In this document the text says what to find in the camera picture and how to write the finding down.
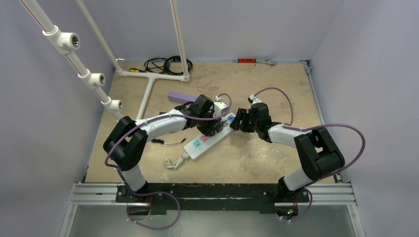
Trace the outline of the white power strip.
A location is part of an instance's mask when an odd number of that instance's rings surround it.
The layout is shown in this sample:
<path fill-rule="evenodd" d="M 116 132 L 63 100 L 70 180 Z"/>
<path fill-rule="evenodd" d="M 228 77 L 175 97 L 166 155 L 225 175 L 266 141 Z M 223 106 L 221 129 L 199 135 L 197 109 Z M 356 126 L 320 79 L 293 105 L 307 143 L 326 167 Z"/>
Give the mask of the white power strip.
<path fill-rule="evenodd" d="M 223 120 L 228 120 L 230 123 L 235 118 L 234 113 L 229 113 L 227 117 Z M 218 143 L 224 140 L 233 132 L 233 129 L 223 129 L 221 132 L 215 134 L 212 137 L 207 137 L 205 135 L 200 135 L 193 139 L 191 142 L 186 144 L 183 149 L 188 158 L 196 160 L 201 157 L 204 153 L 209 151 L 211 148 L 214 148 Z"/>

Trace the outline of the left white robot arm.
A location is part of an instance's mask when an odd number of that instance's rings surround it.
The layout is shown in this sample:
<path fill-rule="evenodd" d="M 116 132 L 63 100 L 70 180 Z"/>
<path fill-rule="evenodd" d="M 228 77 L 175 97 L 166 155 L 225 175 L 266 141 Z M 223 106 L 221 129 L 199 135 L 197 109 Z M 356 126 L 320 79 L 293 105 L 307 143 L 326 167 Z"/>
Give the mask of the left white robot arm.
<path fill-rule="evenodd" d="M 112 167 L 129 187 L 128 196 L 135 202 L 147 197 L 148 183 L 139 162 L 148 142 L 189 128 L 197 128 L 203 135 L 212 137 L 221 131 L 222 118 L 231 106 L 222 102 L 219 96 L 212 100 L 201 94 L 193 102 L 186 102 L 151 118 L 121 118 L 103 143 L 103 150 L 107 154 L 105 159 L 114 162 Z"/>

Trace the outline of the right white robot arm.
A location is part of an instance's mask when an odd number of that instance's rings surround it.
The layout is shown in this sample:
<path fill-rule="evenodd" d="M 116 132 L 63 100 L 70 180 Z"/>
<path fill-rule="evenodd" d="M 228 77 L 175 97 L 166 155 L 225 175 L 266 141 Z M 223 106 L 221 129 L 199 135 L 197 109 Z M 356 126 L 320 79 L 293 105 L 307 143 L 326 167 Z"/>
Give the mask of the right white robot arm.
<path fill-rule="evenodd" d="M 341 151 L 326 128 L 292 130 L 283 123 L 273 122 L 267 105 L 262 102 L 248 109 L 239 108 L 230 127 L 235 131 L 256 133 L 267 143 L 296 149 L 300 168 L 278 181 L 277 194 L 284 201 L 295 197 L 297 190 L 345 165 Z"/>

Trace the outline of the purple rectangular box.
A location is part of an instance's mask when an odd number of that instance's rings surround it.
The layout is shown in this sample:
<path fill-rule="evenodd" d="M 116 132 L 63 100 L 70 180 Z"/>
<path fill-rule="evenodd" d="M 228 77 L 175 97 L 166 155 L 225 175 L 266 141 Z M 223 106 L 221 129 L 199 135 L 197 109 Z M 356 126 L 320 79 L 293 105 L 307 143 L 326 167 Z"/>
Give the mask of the purple rectangular box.
<path fill-rule="evenodd" d="M 168 100 L 178 104 L 184 104 L 186 102 L 194 102 L 197 96 L 187 95 L 179 92 L 170 92 L 168 94 Z"/>

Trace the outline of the red adjustable wrench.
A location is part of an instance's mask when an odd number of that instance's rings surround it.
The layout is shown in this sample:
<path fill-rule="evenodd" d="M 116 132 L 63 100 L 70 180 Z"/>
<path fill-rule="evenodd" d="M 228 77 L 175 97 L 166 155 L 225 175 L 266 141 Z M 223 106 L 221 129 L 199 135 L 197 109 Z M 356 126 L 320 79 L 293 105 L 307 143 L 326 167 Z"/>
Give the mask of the red adjustable wrench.
<path fill-rule="evenodd" d="M 233 63 L 242 63 L 242 64 L 266 64 L 269 66 L 275 66 L 277 64 L 276 61 L 272 61 L 269 58 L 265 58 L 265 59 L 255 59 L 255 58 L 238 58 L 238 59 L 234 59 Z"/>

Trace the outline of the yellow handled screwdriver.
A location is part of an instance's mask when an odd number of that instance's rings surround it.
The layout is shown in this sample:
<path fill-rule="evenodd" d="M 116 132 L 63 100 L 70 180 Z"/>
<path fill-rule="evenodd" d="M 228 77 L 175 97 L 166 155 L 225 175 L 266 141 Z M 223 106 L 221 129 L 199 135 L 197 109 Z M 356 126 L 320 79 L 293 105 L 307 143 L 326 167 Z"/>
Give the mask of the yellow handled screwdriver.
<path fill-rule="evenodd" d="M 140 69 L 137 69 L 137 68 L 130 68 L 129 71 L 130 72 L 137 72 L 137 73 L 143 73 L 144 72 L 144 70 L 140 70 Z"/>

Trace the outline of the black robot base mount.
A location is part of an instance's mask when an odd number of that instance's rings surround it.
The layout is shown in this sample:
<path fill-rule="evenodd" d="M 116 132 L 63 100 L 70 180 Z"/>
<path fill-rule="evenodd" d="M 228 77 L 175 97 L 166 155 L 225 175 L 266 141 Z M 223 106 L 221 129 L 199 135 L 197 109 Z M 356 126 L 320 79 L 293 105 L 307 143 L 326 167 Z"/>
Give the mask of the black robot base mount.
<path fill-rule="evenodd" d="M 168 211 L 255 211 L 294 218 L 299 208 L 311 204 L 303 187 L 291 194 L 278 193 L 278 183 L 148 183 L 147 193 L 117 186 L 116 203 L 145 207 L 151 215 Z"/>

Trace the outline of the aluminium rail frame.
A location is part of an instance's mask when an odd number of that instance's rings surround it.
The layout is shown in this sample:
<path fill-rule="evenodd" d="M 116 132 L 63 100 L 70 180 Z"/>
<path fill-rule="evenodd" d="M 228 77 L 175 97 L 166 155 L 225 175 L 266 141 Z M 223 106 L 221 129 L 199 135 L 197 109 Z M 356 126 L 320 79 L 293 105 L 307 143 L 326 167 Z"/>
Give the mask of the aluminium rail frame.
<path fill-rule="evenodd" d="M 343 237 L 361 236 L 348 183 L 304 178 L 300 159 L 335 157 L 306 61 L 265 64 L 195 63 L 189 82 L 155 80 L 145 112 L 134 102 L 140 84 L 117 74 L 112 94 L 128 99 L 149 139 L 121 180 L 103 165 L 116 123 L 104 116 L 87 171 L 76 183 L 62 237 Z"/>

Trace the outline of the white pvc pipe frame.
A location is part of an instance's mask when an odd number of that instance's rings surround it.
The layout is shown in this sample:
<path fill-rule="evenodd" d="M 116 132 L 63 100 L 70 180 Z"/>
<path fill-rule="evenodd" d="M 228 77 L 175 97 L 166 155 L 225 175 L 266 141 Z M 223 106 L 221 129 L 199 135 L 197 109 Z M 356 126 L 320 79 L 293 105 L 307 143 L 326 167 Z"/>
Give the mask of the white pvc pipe frame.
<path fill-rule="evenodd" d="M 113 114 L 116 119 L 121 119 L 122 114 L 120 111 L 123 107 L 123 104 L 120 100 L 111 99 L 103 91 L 102 86 L 105 84 L 104 75 L 102 73 L 92 73 L 91 70 L 89 70 L 89 68 L 86 67 L 83 61 L 77 56 L 76 51 L 80 48 L 80 37 L 73 31 L 64 32 L 60 30 L 58 26 L 54 25 L 54 23 L 50 20 L 48 15 L 45 13 L 43 8 L 39 5 L 39 3 L 36 0 L 23 0 L 21 1 L 21 4 L 25 7 L 27 12 L 33 17 L 33 19 L 42 29 L 42 35 L 45 36 L 45 38 L 51 43 L 51 47 L 54 48 L 54 54 L 60 55 L 62 58 L 65 58 L 66 62 L 69 63 L 70 67 L 74 69 L 80 81 L 88 89 L 95 93 L 95 95 L 100 100 L 104 108 L 108 110 L 111 114 Z M 172 0 L 170 2 L 170 5 L 173 14 L 176 37 L 178 41 L 180 53 L 179 59 L 183 67 L 182 72 L 176 75 L 170 73 L 154 73 L 148 70 L 140 72 L 124 70 L 120 66 L 118 59 L 114 57 L 113 52 L 108 46 L 105 38 L 103 37 L 97 24 L 95 23 L 84 1 L 78 0 L 76 4 L 81 11 L 81 15 L 84 16 L 84 18 L 87 20 L 87 23 L 90 25 L 93 33 L 96 35 L 98 41 L 103 47 L 103 50 L 101 52 L 91 50 L 85 52 L 85 54 L 89 56 L 90 62 L 94 62 L 98 64 L 98 66 L 103 66 L 105 63 L 111 62 L 111 66 L 114 68 L 114 72 L 120 77 L 145 78 L 148 80 L 147 86 L 143 94 L 143 98 L 141 100 L 141 104 L 139 106 L 138 113 L 136 115 L 137 119 L 142 119 L 142 117 L 144 116 L 147 103 L 149 101 L 149 96 L 156 80 L 164 79 L 189 82 L 189 61 L 186 58 L 177 2 L 175 0 Z"/>

